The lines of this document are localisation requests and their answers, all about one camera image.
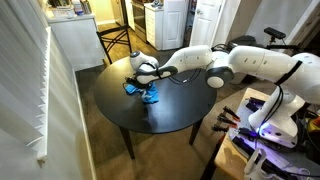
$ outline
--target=chair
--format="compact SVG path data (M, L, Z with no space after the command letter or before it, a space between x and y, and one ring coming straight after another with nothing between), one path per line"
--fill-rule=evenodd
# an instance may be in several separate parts
M115 44L123 44L123 45L129 46L130 53L132 53L128 28L129 28L128 25L124 25L124 26L104 30L101 32L97 31L97 35L99 37L100 43L108 57L110 64L112 64L112 60L109 55L109 51L112 49L112 47Z

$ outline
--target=white cabinet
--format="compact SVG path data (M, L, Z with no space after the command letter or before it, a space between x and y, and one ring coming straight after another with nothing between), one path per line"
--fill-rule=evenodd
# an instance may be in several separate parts
M146 5L147 41L157 50L162 50L163 10Z
M167 0L161 9L151 4L145 4L147 41L157 50L182 47L188 1Z
M105 53L96 34L94 15L48 19L74 71L102 65Z
M131 29L135 30L131 0L126 0L126 9L127 9L127 16L128 16L128 24L131 27Z

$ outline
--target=floor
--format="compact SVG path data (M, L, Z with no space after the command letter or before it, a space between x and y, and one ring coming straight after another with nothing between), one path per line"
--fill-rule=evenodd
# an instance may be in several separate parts
M99 30L114 26L114 24L102 25L99 26ZM166 62L175 51L156 51L137 38L132 30L130 30L130 38L133 51L140 50L156 57L160 65ZM113 61L128 56L129 52L126 48L115 46L110 53ZM95 80L108 66L107 64L76 72L98 180L200 179L215 144L222 135L220 132L211 130L216 122L216 116L222 111L221 107L227 105L236 110L248 86L266 90L266 92L271 92L273 88L264 81L249 78L249 81L228 84L219 89L217 103L204 118L192 146L188 144L191 127L161 135L130 132L136 156L135 160L131 160L119 128L100 113L92 94ZM212 179L221 178L230 179L222 171L216 171Z

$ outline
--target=white window blind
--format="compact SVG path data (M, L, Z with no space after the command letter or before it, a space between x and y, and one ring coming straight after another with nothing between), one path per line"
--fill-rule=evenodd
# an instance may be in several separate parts
M37 0L0 1L0 128L46 157L49 33Z

